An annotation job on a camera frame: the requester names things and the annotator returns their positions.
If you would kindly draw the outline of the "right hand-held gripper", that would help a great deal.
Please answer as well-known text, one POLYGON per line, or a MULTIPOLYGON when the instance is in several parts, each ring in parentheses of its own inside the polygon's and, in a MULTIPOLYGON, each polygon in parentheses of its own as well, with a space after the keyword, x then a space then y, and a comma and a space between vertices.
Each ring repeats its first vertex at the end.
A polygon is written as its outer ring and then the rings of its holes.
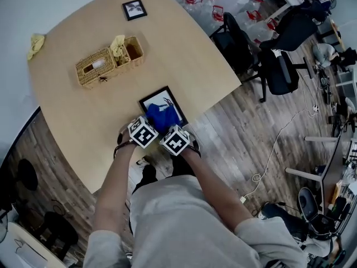
POLYGON ((190 144, 190 136, 180 126, 174 125, 159 144, 171 155, 177 156, 190 144))

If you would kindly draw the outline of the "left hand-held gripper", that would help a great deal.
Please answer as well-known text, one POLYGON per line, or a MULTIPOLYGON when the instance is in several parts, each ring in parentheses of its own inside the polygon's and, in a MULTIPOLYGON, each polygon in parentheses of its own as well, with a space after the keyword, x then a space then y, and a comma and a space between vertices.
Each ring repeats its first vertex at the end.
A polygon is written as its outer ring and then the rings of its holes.
POLYGON ((130 138, 143 149, 158 137, 158 132, 143 116, 139 116, 128 125, 128 132, 130 138))

